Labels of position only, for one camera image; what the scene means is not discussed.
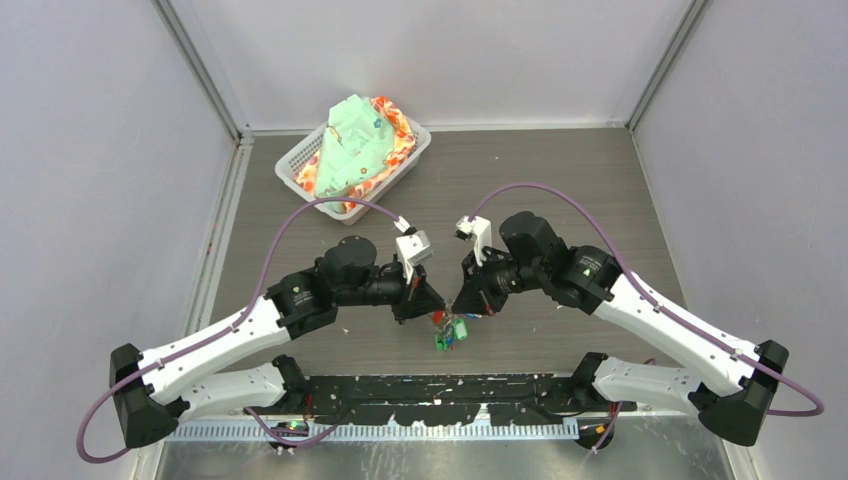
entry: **gray floor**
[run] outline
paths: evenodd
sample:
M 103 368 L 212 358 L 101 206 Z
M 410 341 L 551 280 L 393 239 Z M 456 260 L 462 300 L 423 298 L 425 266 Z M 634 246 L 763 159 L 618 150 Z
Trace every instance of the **gray floor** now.
M 303 203 L 274 174 L 276 161 L 300 139 L 256 140 L 213 319 L 247 302 L 274 234 Z M 426 230 L 436 248 L 436 258 L 426 264 L 429 280 L 447 298 L 459 290 L 459 262 L 470 248 L 453 236 L 457 212 L 470 213 L 486 193 L 514 181 L 544 182 L 572 195 L 596 216 L 634 270 L 670 299 L 682 300 L 636 152 L 623 129 L 435 133 L 418 165 L 380 203 Z M 570 245 L 602 245 L 578 213 L 545 192 L 504 193 L 482 215 L 497 226 L 521 210 L 546 217 Z M 266 286 L 312 265 L 351 234 L 372 240 L 379 262 L 391 258 L 396 230 L 387 217 L 369 212 L 346 227 L 313 211 L 283 238 Z M 503 247 L 500 239 L 495 246 Z M 345 308 L 334 325 L 238 367 L 280 353 L 294 356 L 306 374 L 570 372 L 588 351 L 634 362 L 648 357 L 671 362 L 627 331 L 579 311 L 557 310 L 540 292 L 513 296 L 499 315 L 468 326 L 469 337 L 458 348 L 437 352 L 427 318 L 399 326 L 388 307 Z

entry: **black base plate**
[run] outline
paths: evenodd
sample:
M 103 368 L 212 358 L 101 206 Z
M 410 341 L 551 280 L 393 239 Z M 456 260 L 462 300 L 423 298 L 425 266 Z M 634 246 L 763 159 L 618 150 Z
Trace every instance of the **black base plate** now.
M 608 412 L 605 401 L 581 405 L 575 382 L 551 374 L 313 376 L 295 407 L 256 408 L 260 414 L 303 414 L 319 424 L 428 426 L 467 424 L 485 403 L 493 426 L 547 425 L 561 415 Z M 636 405 L 625 402 L 622 410 Z

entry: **white basket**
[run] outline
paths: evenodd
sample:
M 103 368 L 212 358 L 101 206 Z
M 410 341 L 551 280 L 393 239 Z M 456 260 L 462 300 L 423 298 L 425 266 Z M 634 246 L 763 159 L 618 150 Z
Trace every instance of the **white basket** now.
M 371 193 L 365 197 L 365 200 L 372 202 L 379 200 L 383 194 L 389 191 L 394 184 L 400 181 L 400 179 L 403 178 L 403 176 L 406 175 L 416 163 L 418 163 L 418 157 L 421 155 L 421 152 L 430 145 L 430 132 L 422 128 L 421 125 L 410 120 L 408 117 L 406 120 L 409 122 L 409 127 L 412 128 L 412 134 L 415 135 L 415 148 L 412 152 L 410 152 L 406 161 L 400 164 L 400 167 L 398 167 L 398 169 L 395 170 L 389 178 L 383 180 L 383 183 L 372 190 Z M 327 124 L 324 123 L 315 129 L 314 132 L 310 133 L 306 138 L 292 148 L 289 153 L 283 155 L 283 158 L 277 161 L 277 165 L 274 167 L 274 172 L 277 173 L 277 176 L 280 177 L 283 183 L 307 202 L 315 200 L 315 197 L 300 188 L 300 185 L 295 183 L 294 178 L 297 176 L 298 172 L 300 172 L 303 165 L 312 158 L 312 155 L 314 155 L 319 148 L 321 148 L 321 142 L 324 139 L 324 129 L 326 127 Z M 345 225 L 353 225 L 360 217 L 365 215 L 365 212 L 369 210 L 368 207 L 362 205 L 357 205 L 353 208 L 353 210 L 347 213 L 337 213 L 329 208 L 327 204 L 316 205 L 315 208 Z

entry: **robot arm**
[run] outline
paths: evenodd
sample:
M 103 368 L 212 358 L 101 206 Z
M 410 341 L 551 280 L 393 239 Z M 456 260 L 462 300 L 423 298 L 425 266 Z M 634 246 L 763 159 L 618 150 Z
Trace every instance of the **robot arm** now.
M 755 345 L 704 322 L 636 280 L 660 304 L 734 349 L 730 355 L 674 322 L 648 303 L 622 274 L 615 259 L 593 246 L 568 248 L 550 224 L 531 212 L 500 227 L 507 252 L 491 247 L 490 223 L 480 217 L 457 223 L 457 236 L 474 241 L 463 260 L 463 287 L 452 309 L 494 315 L 510 294 L 541 289 L 560 305 L 619 325 L 685 368 L 631 364 L 589 353 L 574 372 L 586 395 L 608 401 L 638 401 L 697 415 L 712 432 L 753 445 L 777 382 L 738 361 L 739 355 L 783 370 L 788 351 L 768 341 Z
M 377 267 L 373 243 L 346 237 L 316 259 L 313 267 L 287 275 L 269 288 L 238 327 L 234 322 L 243 309 L 161 347 L 139 351 L 127 344 L 114 350 L 111 385 L 140 369 L 160 365 L 114 395 L 126 446 L 156 442 L 179 423 L 205 415 L 245 406 L 300 404 L 306 381 L 289 357 L 277 357 L 254 369 L 214 372 L 333 323 L 339 307 L 390 305 L 399 323 L 444 310 L 444 300 L 427 283 L 421 266 L 432 255 L 427 236 L 410 229 L 396 246 L 393 261 Z M 161 360 L 225 330 L 229 333 L 180 358 Z

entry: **white wall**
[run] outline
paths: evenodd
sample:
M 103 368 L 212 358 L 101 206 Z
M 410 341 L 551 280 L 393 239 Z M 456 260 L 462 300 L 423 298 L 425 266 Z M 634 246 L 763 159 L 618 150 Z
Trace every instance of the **white wall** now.
M 623 123 L 688 0 L 175 0 L 230 110 L 314 128 L 351 93 L 425 125 Z
M 77 425 L 109 353 L 182 333 L 232 142 L 150 2 L 0 14 L 0 477 L 127 478 Z M 111 402 L 87 444 L 122 446 Z
M 789 348 L 828 410 L 768 418 L 764 478 L 846 478 L 848 6 L 714 2 L 639 127 L 689 306 Z M 778 408 L 810 408 L 782 388 Z

